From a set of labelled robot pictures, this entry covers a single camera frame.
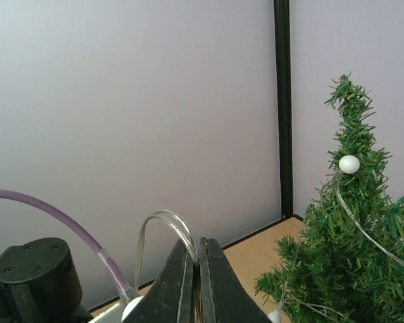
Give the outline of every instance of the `green tree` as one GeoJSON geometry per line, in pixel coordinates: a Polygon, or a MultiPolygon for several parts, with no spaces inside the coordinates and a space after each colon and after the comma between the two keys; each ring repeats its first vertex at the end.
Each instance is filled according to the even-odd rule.
{"type": "Polygon", "coordinates": [[[354,174],[332,175],[333,180],[319,190],[320,200],[305,212],[301,243],[290,236],[277,242],[283,264],[257,279],[256,292],[278,303],[288,281],[283,311],[292,322],[404,322],[404,266],[363,235],[336,192],[338,188],[363,230],[402,260],[404,196],[392,202],[386,194],[382,172],[390,156],[374,147],[374,127],[364,123],[373,114],[368,93],[352,84],[348,75],[335,81],[333,88],[325,103],[339,111],[342,121],[335,138],[339,148],[329,152],[330,168],[338,174],[345,155],[356,156],[360,168],[354,174]]]}

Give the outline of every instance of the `white wall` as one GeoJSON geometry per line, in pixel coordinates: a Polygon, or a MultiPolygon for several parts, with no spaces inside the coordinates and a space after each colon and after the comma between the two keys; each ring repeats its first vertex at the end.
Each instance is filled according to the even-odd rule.
{"type": "MultiPolygon", "coordinates": [[[[0,188],[67,212],[133,276],[141,223],[232,242],[278,219],[272,1],[0,1],[0,188]]],[[[72,232],[0,201],[0,253],[58,236],[92,307],[116,295],[72,232]]],[[[143,282],[176,236],[147,229],[143,282]]]]}
{"type": "Polygon", "coordinates": [[[331,79],[372,89],[378,147],[393,154],[385,174],[389,193],[404,194],[404,0],[294,0],[291,2],[294,211],[318,195],[329,174],[328,150],[338,112],[326,107],[331,79]]]}

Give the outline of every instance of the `black pole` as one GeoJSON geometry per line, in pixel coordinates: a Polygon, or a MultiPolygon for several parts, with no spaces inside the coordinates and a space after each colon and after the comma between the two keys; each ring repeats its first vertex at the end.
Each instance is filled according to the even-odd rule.
{"type": "Polygon", "coordinates": [[[274,1],[275,61],[277,65],[277,106],[280,154],[281,217],[293,211],[292,171],[292,82],[290,74],[289,0],[274,1]]]}

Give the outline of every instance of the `purple cable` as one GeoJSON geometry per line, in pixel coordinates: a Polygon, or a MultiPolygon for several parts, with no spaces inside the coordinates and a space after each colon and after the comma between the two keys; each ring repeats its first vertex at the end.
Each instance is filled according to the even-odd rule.
{"type": "MultiPolygon", "coordinates": [[[[89,234],[78,222],[73,220],[70,216],[64,214],[52,205],[42,200],[36,199],[33,196],[13,192],[11,190],[0,190],[0,199],[7,199],[31,205],[32,207],[36,207],[37,209],[40,209],[48,213],[49,215],[52,215],[55,219],[64,223],[67,227],[69,227],[69,229],[71,229],[83,241],[85,241],[96,255],[104,253],[105,250],[102,248],[101,245],[99,245],[99,243],[92,237],[91,234],[89,234]]],[[[108,269],[119,294],[127,291],[129,289],[129,284],[116,262],[111,257],[107,256],[106,259],[104,259],[104,264],[106,265],[106,268],[108,269]]]]}

